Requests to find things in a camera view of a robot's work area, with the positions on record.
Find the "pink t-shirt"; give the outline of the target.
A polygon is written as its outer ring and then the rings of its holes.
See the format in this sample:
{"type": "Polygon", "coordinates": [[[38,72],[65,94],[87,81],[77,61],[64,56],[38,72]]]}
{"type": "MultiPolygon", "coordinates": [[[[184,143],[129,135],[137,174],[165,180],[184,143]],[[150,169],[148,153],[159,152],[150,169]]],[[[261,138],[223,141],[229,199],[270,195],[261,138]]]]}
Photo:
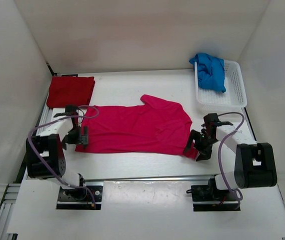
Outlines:
{"type": "Polygon", "coordinates": [[[82,125],[88,128],[87,147],[76,152],[92,154],[156,153],[195,159],[199,152],[185,151],[192,120],[182,105],[144,94],[141,105],[88,108],[82,125]]]}

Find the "dark red t-shirt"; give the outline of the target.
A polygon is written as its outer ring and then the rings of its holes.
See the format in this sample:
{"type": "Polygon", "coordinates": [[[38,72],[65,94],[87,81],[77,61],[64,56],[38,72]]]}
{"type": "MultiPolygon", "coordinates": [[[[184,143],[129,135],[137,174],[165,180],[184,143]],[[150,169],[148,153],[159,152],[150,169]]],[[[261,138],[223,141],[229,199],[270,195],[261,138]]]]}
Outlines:
{"type": "Polygon", "coordinates": [[[67,105],[89,105],[94,87],[93,76],[53,76],[46,105],[51,109],[64,108],[67,105]]]}

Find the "blue t-shirt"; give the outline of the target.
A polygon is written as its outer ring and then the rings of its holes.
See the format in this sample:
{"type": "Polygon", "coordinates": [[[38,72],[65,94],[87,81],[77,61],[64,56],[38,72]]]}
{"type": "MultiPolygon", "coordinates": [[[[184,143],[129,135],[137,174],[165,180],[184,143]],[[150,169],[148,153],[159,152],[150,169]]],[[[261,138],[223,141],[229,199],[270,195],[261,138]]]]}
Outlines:
{"type": "Polygon", "coordinates": [[[225,93],[225,62],[207,53],[197,53],[189,60],[197,67],[197,82],[201,89],[225,93]]]}

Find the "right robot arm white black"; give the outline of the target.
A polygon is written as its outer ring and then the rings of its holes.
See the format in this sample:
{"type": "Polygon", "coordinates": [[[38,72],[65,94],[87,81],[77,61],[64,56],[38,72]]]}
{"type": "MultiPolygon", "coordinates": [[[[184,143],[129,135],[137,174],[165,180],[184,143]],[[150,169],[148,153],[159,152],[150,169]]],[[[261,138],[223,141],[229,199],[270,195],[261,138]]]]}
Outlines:
{"type": "Polygon", "coordinates": [[[191,130],[183,153],[197,151],[196,160],[211,158],[213,145],[218,143],[218,166],[220,173],[214,183],[207,187],[207,195],[220,199],[226,192],[235,193],[238,189],[274,187],[277,184],[277,171],[273,147],[259,143],[244,135],[238,126],[229,121],[221,121],[217,113],[204,116],[201,131],[191,130]],[[227,146],[235,154],[234,170],[225,172],[222,163],[222,148],[227,146]]]}

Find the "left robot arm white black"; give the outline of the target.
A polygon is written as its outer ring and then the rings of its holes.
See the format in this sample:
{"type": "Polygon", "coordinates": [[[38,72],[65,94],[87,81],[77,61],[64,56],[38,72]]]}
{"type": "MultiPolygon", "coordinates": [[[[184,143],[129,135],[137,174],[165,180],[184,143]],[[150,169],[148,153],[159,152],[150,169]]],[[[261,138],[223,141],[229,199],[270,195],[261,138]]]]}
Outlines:
{"type": "Polygon", "coordinates": [[[53,121],[32,130],[26,140],[28,176],[70,190],[76,200],[84,199],[88,191],[83,176],[67,168],[64,151],[67,145],[86,148],[89,144],[88,128],[82,129],[79,121],[85,116],[79,114],[81,111],[78,106],[67,105],[53,121]]]}

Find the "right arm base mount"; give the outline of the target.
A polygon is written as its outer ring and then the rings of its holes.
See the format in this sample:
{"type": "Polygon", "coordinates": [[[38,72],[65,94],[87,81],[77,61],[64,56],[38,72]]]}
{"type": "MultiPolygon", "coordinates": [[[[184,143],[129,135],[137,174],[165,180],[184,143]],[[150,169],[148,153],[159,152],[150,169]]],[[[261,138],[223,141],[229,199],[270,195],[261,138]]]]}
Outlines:
{"type": "Polygon", "coordinates": [[[213,179],[207,185],[192,185],[186,190],[191,195],[194,212],[238,212],[241,210],[235,197],[228,190],[217,189],[213,179]]]}

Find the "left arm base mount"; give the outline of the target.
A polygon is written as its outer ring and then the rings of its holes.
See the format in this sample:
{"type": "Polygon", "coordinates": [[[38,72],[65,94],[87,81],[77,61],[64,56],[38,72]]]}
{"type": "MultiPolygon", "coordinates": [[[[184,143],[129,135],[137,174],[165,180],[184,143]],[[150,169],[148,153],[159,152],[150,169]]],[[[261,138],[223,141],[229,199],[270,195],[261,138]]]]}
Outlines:
{"type": "Polygon", "coordinates": [[[63,189],[59,188],[57,195],[57,210],[101,210],[103,198],[102,181],[88,182],[87,188],[94,196],[95,204],[92,202],[92,195],[85,189],[63,189]]]}

